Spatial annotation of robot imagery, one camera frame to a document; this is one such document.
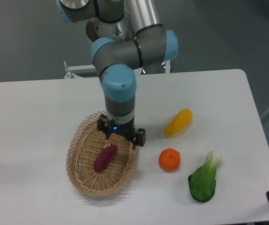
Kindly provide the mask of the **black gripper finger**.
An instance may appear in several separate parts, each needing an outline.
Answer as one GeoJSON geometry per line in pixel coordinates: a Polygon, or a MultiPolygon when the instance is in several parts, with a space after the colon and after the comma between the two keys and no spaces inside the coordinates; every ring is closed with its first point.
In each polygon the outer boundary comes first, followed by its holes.
{"type": "Polygon", "coordinates": [[[137,146],[143,147],[146,142],[146,130],[143,128],[135,129],[132,142],[134,150],[136,149],[137,146]]]}
{"type": "Polygon", "coordinates": [[[115,119],[109,119],[104,114],[102,114],[97,120],[97,129],[105,134],[106,139],[109,139],[111,137],[114,125],[115,119]]]}

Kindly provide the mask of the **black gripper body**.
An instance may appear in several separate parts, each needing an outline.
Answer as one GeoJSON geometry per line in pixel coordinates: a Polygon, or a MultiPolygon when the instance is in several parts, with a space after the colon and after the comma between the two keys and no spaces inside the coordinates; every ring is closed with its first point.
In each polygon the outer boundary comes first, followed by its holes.
{"type": "Polygon", "coordinates": [[[117,134],[123,136],[126,140],[133,143],[134,130],[138,129],[134,126],[134,119],[131,119],[129,122],[124,124],[117,124],[115,121],[115,125],[113,128],[113,134],[117,134]]]}

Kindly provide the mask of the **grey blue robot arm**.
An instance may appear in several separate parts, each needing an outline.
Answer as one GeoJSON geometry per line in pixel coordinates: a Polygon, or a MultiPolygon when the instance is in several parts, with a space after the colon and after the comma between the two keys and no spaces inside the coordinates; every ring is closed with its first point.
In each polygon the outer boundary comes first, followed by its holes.
{"type": "Polygon", "coordinates": [[[116,133],[143,146],[146,132],[134,125],[134,71],[177,57],[175,32],[164,29],[153,0],[59,0],[56,5],[67,23],[87,19],[95,23],[97,38],[90,55],[106,103],[97,129],[107,138],[116,133]]]}

